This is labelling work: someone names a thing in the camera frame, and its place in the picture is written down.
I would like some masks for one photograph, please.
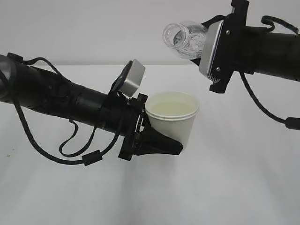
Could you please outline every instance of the white table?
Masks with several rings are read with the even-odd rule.
[[[123,66],[59,66],[75,83],[107,93]],[[277,116],[300,117],[300,84],[248,75]],[[224,95],[193,65],[146,66],[140,93],[180,90],[197,96],[189,146],[179,156],[118,158],[120,138],[103,161],[59,165],[30,145],[12,105],[0,104],[1,225],[296,225],[300,221],[300,131],[286,129],[253,103],[238,74]],[[73,132],[68,120],[24,110],[36,141],[59,156]],[[80,124],[66,146],[81,148]],[[91,150],[113,134],[97,130]]]

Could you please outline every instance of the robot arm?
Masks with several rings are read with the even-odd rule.
[[[38,60],[47,62],[56,73],[37,67],[29,67]],[[46,158],[61,164],[90,165],[102,159],[117,141],[124,136],[119,157],[130,160],[133,155],[153,153],[180,154],[183,146],[153,129],[144,112],[147,96],[132,95],[138,89],[145,68],[137,60],[130,61],[121,75],[112,84],[108,94],[104,94],[65,78],[50,62],[43,58],[24,61],[21,56],[9,53],[0,55],[0,101],[14,104],[25,133],[32,146]],[[59,148],[65,157],[75,157],[84,153],[89,147],[97,128],[115,133],[114,139],[104,151],[94,151],[82,156],[82,160],[63,160],[51,156],[35,142],[26,122],[21,106],[39,113],[69,119],[75,125],[75,136],[78,126],[74,121],[94,127],[88,143],[74,154],[63,154],[65,141]]]

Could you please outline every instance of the cup rim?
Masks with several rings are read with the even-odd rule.
[[[155,96],[158,96],[158,95],[161,95],[161,94],[165,94],[165,93],[180,93],[180,94],[188,95],[188,96],[190,96],[197,103],[197,108],[194,111],[192,111],[192,112],[190,112],[188,114],[185,114],[185,115],[180,115],[180,116],[163,116],[163,115],[160,115],[160,114],[157,114],[157,113],[150,112],[147,109],[147,104],[149,102],[146,101],[145,111],[146,111],[146,113],[149,116],[151,116],[151,117],[153,117],[155,119],[158,119],[158,120],[175,121],[175,120],[187,120],[187,119],[195,116],[196,113],[198,112],[198,110],[199,110],[199,101],[198,101],[198,99],[195,96],[193,96],[191,94],[188,94],[188,93],[185,93],[183,91],[162,91],[162,92],[156,93],[155,95],[151,96],[150,98],[153,98]]]

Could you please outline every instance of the white wall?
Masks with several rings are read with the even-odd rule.
[[[105,93],[122,68],[59,67],[73,82]],[[298,83],[248,78],[273,113],[300,115]],[[0,224],[298,224],[299,131],[260,112],[238,75],[225,95],[209,92],[209,84],[192,65],[147,66],[139,92],[181,90],[199,98],[188,148],[178,157],[149,155],[127,162],[117,158],[119,139],[103,161],[88,167],[43,158],[30,146],[13,106],[0,104]],[[72,125],[29,110],[25,114],[37,142],[59,156],[57,148]],[[80,124],[69,152],[84,145],[91,129]],[[103,149],[112,137],[98,130],[91,149]]]
[[[227,15],[231,0],[1,0],[0,53],[43,56],[60,65],[183,64],[163,44],[163,28]],[[251,0],[248,24],[263,15],[299,23],[298,0]]]

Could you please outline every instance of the bottle neck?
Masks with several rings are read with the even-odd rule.
[[[184,48],[189,42],[189,30],[180,23],[171,23],[163,31],[163,40],[169,48]]]

